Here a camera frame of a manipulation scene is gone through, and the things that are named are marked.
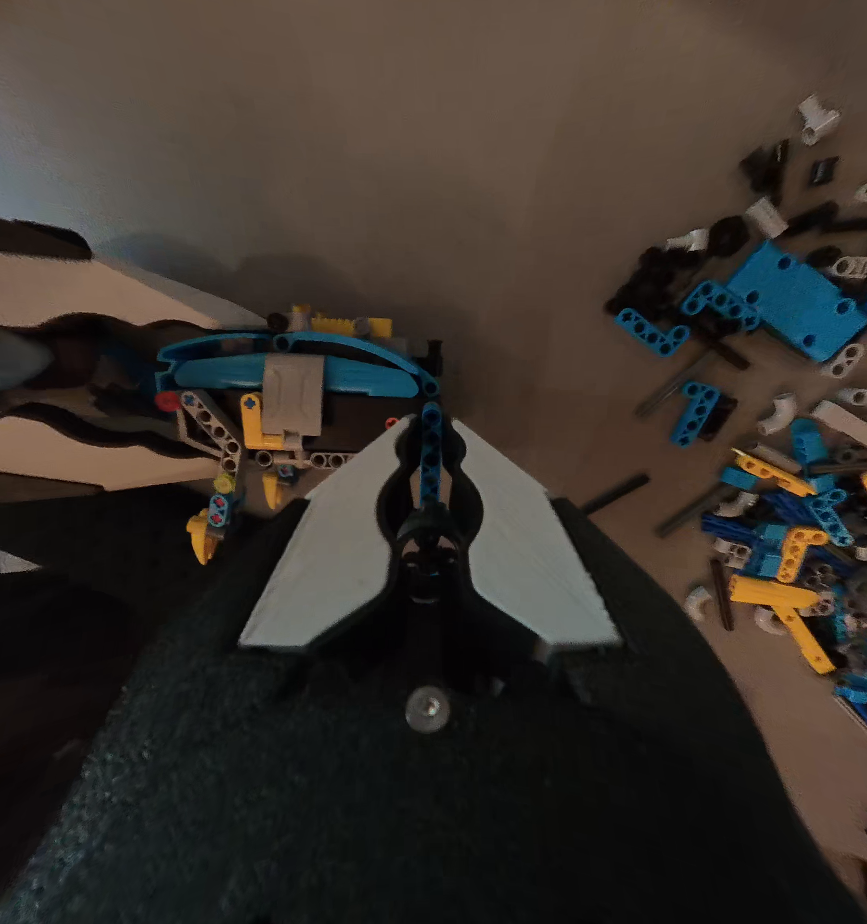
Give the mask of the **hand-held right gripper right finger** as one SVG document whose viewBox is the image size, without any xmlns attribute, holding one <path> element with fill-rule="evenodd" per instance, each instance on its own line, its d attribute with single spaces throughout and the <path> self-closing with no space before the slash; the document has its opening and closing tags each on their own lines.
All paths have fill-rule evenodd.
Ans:
<svg viewBox="0 0 867 924">
<path fill-rule="evenodd" d="M 449 509 L 472 590 L 550 653 L 620 647 L 550 493 L 463 422 L 451 421 L 450 436 Z"/>
</svg>

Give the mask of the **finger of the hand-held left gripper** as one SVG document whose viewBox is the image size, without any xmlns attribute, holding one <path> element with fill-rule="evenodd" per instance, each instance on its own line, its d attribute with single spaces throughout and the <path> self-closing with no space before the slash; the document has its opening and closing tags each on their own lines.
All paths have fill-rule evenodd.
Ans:
<svg viewBox="0 0 867 924">
<path fill-rule="evenodd" d="M 174 322 L 205 330 L 265 329 L 229 300 L 136 266 L 0 252 L 0 326 L 36 329 L 74 316 L 135 327 Z"/>
<path fill-rule="evenodd" d="M 216 456 L 183 443 L 176 425 L 147 418 L 82 418 L 25 403 L 0 415 L 0 473 L 124 491 L 214 479 Z"/>
</svg>

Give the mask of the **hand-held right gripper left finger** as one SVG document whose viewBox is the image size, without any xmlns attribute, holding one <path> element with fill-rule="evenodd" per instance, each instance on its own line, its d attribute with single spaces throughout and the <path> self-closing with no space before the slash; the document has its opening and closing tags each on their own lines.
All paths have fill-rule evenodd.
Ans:
<svg viewBox="0 0 867 924">
<path fill-rule="evenodd" d="M 386 589 L 394 535 L 383 490 L 401 469 L 402 418 L 306 496 L 288 545 L 238 639 L 241 649 L 299 652 Z"/>
</svg>

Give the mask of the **blue beam wheel assembly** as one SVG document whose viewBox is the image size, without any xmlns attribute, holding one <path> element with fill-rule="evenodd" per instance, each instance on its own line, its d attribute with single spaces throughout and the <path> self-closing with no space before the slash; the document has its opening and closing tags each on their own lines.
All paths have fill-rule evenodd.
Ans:
<svg viewBox="0 0 867 924">
<path fill-rule="evenodd" d="M 440 603 L 463 544 L 460 525 L 441 493 L 444 437 L 441 406 L 428 401 L 420 413 L 418 501 L 395 535 L 398 571 L 406 594 L 423 606 Z"/>
</svg>

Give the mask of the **blue toy robot model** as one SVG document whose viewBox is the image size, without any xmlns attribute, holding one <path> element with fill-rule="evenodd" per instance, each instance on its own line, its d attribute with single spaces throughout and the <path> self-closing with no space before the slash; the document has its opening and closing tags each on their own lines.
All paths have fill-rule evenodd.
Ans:
<svg viewBox="0 0 867 924">
<path fill-rule="evenodd" d="M 324 317 L 295 305 L 266 326 L 164 346 L 154 403 L 181 441 L 217 462 L 206 508 L 187 523 L 207 565 L 235 528 L 256 468 L 269 509 L 309 470 L 336 470 L 407 415 L 439 425 L 441 342 L 415 357 L 388 318 Z"/>
</svg>

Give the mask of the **grey desk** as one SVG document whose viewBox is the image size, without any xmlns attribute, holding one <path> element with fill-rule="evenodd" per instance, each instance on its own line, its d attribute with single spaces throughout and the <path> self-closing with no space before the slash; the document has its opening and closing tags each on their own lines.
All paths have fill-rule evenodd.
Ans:
<svg viewBox="0 0 867 924">
<path fill-rule="evenodd" d="M 601 298 L 820 86 L 867 113 L 867 2 L 0 2 L 0 214 L 258 308 L 393 308 L 573 493 L 673 467 L 627 434 L 651 361 Z M 429 738 L 229 653 L 262 529 L 168 618 L 0 920 L 861 922 L 709 644 L 575 526 L 650 667 Z"/>
</svg>

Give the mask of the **pile of loose bricks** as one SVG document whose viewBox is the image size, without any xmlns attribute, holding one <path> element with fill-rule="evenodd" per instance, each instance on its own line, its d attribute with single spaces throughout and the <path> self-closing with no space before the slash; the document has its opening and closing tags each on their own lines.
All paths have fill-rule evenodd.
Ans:
<svg viewBox="0 0 867 924">
<path fill-rule="evenodd" d="M 659 565 L 695 568 L 687 615 L 786 637 L 867 734 L 867 174 L 842 111 L 810 94 L 739 161 L 734 213 L 646 249 L 604 310 L 668 367 L 635 506 Z"/>
</svg>

